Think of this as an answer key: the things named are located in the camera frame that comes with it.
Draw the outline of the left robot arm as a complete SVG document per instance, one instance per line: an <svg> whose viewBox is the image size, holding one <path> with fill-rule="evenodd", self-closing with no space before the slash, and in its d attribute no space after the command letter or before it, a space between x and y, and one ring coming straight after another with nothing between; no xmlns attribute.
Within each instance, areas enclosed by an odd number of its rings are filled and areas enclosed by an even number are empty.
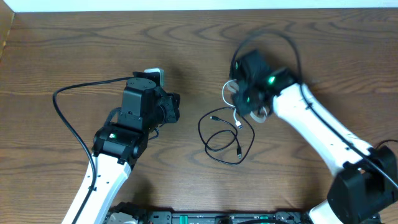
<svg viewBox="0 0 398 224"><path fill-rule="evenodd" d="M180 95L148 78L124 78L121 107L113 109L84 147L88 168L64 223L103 223L119 189L147 148L149 134L180 117Z"/></svg>

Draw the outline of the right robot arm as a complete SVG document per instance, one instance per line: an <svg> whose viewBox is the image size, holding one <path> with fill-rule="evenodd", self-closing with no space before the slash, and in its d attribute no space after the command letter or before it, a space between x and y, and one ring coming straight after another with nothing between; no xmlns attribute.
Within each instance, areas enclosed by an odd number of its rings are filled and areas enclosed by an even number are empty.
<svg viewBox="0 0 398 224"><path fill-rule="evenodd" d="M253 50L231 62L232 95L241 116L269 109L311 145L334 180L325 201L307 212L309 223L362 223L397 202L397 159L345 128L287 67L271 68Z"/></svg>

